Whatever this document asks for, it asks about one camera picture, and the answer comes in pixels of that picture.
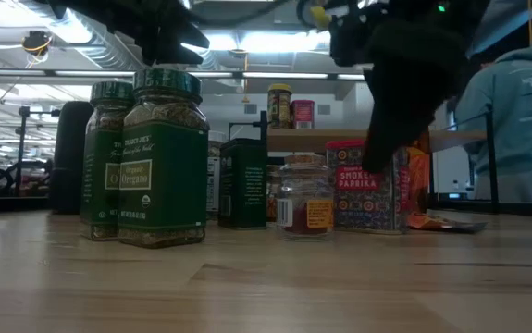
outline wooden tabletop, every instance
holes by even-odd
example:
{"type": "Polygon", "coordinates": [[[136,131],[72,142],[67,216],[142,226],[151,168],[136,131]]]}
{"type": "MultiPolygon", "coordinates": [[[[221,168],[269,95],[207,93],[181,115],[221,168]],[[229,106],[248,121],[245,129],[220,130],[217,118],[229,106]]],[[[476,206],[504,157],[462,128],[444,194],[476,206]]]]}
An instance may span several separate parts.
{"type": "Polygon", "coordinates": [[[146,250],[0,214],[0,332],[532,332],[532,217],[449,217],[490,224],[315,243],[210,226],[146,250]]]}
{"type": "MultiPolygon", "coordinates": [[[[367,130],[354,129],[269,129],[267,150],[270,152],[322,153],[326,151],[327,142],[364,139],[367,133],[367,130]]],[[[486,133],[482,131],[430,131],[430,147],[433,152],[485,139],[486,133]]]]}

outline ceiling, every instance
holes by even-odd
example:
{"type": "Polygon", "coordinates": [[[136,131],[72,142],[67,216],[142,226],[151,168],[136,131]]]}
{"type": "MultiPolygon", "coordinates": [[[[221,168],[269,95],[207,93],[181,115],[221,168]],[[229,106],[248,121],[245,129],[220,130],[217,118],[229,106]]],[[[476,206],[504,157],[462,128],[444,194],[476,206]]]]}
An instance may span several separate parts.
{"type": "MultiPolygon", "coordinates": [[[[192,10],[205,17],[226,19],[238,17],[244,12],[254,11],[256,7],[262,5],[263,2],[259,1],[235,1],[234,3],[203,1],[196,2],[192,10]],[[235,10],[230,10],[231,6],[235,6],[235,10]]],[[[78,13],[75,14],[75,18],[77,18],[79,23],[77,26],[65,25],[59,27],[51,18],[46,16],[49,14],[46,10],[49,11],[49,9],[38,6],[33,0],[0,0],[0,68],[26,68],[32,66],[38,69],[104,69],[100,66],[101,62],[99,60],[93,59],[93,56],[98,55],[97,59],[106,56],[117,60],[117,62],[112,63],[112,68],[106,69],[134,70],[142,68],[141,49],[134,44],[130,37],[119,32],[116,35],[109,34],[106,32],[105,27],[91,21],[89,18],[79,16],[78,13]],[[25,4],[37,10],[25,10],[22,6],[25,4]],[[22,38],[27,36],[29,31],[46,31],[50,36],[54,36],[48,55],[39,60],[41,63],[35,62],[33,56],[28,55],[20,46],[22,38]],[[82,44],[75,44],[75,41],[82,43],[90,39],[88,36],[84,39],[80,37],[83,33],[90,33],[90,36],[96,36],[93,43],[93,46],[96,47],[76,46],[82,44]]],[[[244,40],[248,34],[256,31],[270,34],[277,33],[278,35],[304,33],[304,28],[295,17],[295,6],[296,2],[290,1],[272,13],[252,20],[235,31],[223,31],[209,26],[201,27],[201,29],[208,36],[222,34],[232,36],[232,39],[237,44],[244,40]]],[[[526,0],[492,0],[474,45],[477,47],[489,45],[518,28],[524,22],[522,20],[510,22],[509,18],[515,18],[515,16],[523,12],[526,12],[526,0]]],[[[204,64],[197,69],[247,69],[250,71],[296,73],[358,74],[361,72],[355,68],[337,67],[328,56],[328,39],[325,40],[325,35],[317,36],[322,36],[323,39],[318,40],[313,50],[304,50],[304,52],[249,53],[246,63],[244,58],[235,57],[229,51],[212,50],[209,52],[210,59],[215,60],[211,62],[212,67],[207,67],[207,61],[204,61],[204,64]]],[[[280,47],[280,43],[277,43],[274,39],[268,42],[268,45],[275,49],[280,47]]],[[[169,67],[188,68],[185,65],[169,67]]],[[[31,104],[49,109],[53,106],[58,107],[69,100],[86,101],[89,98],[91,84],[94,82],[95,80],[83,79],[45,78],[43,80],[17,80],[15,78],[0,78],[0,96],[9,88],[12,88],[5,97],[4,103],[0,103],[0,139],[18,138],[18,135],[15,134],[15,128],[20,124],[20,117],[17,114],[18,105],[31,104]]],[[[239,92],[265,93],[267,87],[275,82],[278,82],[278,80],[247,80],[246,82],[242,80],[203,80],[204,93],[216,95],[239,92]]],[[[294,80],[291,85],[295,93],[335,94],[341,99],[350,90],[352,84],[324,80],[294,80]]],[[[56,136],[54,119],[30,119],[28,124],[29,138],[49,139],[56,136]]],[[[8,145],[17,146],[13,142],[9,142],[8,145]]],[[[28,150],[36,147],[35,143],[28,142],[27,144],[28,150]]]]}

